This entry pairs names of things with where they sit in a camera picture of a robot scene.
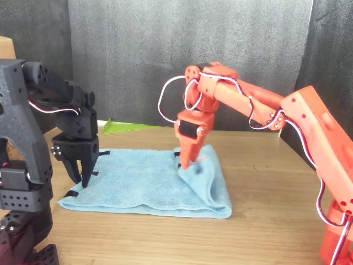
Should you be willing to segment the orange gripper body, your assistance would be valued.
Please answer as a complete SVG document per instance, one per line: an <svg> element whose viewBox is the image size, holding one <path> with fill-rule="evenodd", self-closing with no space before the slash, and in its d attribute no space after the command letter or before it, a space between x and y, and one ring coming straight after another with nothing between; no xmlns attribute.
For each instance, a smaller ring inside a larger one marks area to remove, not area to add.
<svg viewBox="0 0 353 265"><path fill-rule="evenodd" d="M214 121L213 112L183 110L177 115L175 134L177 138L184 136L191 140L199 140L213 129Z"/></svg>

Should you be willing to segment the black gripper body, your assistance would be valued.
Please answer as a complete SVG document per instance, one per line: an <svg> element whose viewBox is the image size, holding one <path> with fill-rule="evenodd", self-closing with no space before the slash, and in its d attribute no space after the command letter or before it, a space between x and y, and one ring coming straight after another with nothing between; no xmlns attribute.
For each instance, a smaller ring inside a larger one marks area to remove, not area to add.
<svg viewBox="0 0 353 265"><path fill-rule="evenodd" d="M69 139L67 134L60 133L52 138L51 152L58 161L79 160L94 166L99 157L99 138Z"/></svg>

